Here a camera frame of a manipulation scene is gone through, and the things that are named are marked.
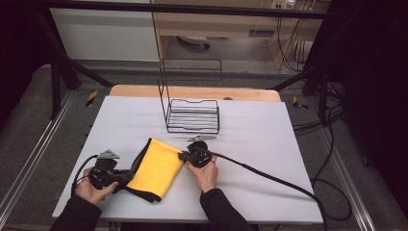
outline wall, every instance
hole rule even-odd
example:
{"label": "wall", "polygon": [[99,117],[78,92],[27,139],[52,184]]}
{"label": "wall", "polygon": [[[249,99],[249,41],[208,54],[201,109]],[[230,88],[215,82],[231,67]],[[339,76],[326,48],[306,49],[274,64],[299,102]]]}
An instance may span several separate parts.
{"label": "wall", "polygon": [[[149,3],[148,0],[115,2]],[[67,9],[52,9],[51,12],[66,52],[72,59],[149,62],[159,60],[152,13]]]}

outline yellow cloth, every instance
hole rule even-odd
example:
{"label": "yellow cloth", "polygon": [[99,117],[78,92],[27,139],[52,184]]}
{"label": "yellow cloth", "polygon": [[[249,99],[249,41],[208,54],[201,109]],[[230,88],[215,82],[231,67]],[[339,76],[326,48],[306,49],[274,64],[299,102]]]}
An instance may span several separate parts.
{"label": "yellow cloth", "polygon": [[126,190],[150,202],[161,201],[183,165],[178,158],[179,152],[172,146],[150,139],[140,166]]}

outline yellow and black tape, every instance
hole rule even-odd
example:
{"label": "yellow and black tape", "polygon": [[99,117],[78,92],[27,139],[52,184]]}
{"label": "yellow and black tape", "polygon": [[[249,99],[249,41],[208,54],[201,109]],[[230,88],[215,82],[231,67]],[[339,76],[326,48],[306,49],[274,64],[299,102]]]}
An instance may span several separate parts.
{"label": "yellow and black tape", "polygon": [[303,110],[309,110],[309,107],[307,105],[302,105],[302,104],[299,104],[297,102],[297,97],[296,96],[293,97],[293,106],[295,108],[301,108]]}
{"label": "yellow and black tape", "polygon": [[97,90],[93,90],[88,98],[87,104],[85,105],[86,107],[92,106],[93,100],[95,100],[96,95],[98,94]]}

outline person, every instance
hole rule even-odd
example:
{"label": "person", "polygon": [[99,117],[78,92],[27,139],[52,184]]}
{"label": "person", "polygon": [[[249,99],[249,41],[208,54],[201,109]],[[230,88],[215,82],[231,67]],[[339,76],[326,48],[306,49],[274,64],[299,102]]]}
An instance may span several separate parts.
{"label": "person", "polygon": [[[150,230],[158,230],[159,226],[172,230],[211,230],[211,231],[253,231],[251,225],[232,206],[221,189],[216,188],[218,168],[217,157],[214,156],[209,164],[202,168],[194,167],[186,162],[186,166],[195,177],[195,182],[201,190],[200,204],[210,224],[197,225],[191,228],[188,224],[149,224],[149,223],[122,223],[121,231],[141,230],[149,227]],[[88,176],[90,168],[84,170],[84,176]],[[97,190],[90,183],[88,177],[84,177],[77,185],[75,194],[67,201],[63,212],[54,221],[50,231],[95,230],[97,221],[102,211],[97,205],[112,193],[117,182],[109,187]]]}

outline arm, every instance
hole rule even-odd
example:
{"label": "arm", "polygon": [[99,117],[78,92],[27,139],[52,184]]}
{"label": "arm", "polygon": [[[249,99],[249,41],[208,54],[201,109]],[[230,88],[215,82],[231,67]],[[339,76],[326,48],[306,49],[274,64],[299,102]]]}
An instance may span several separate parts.
{"label": "arm", "polygon": [[84,179],[77,185],[76,194],[69,198],[63,212],[54,221],[50,231],[95,230],[102,211],[97,205],[113,192],[117,182],[103,190],[97,190],[88,179],[90,168],[84,171]]}
{"label": "arm", "polygon": [[202,168],[196,168],[187,162],[187,168],[194,174],[203,208],[210,222],[211,230],[252,231],[245,218],[234,209],[222,190],[216,188],[218,168],[217,157]]}

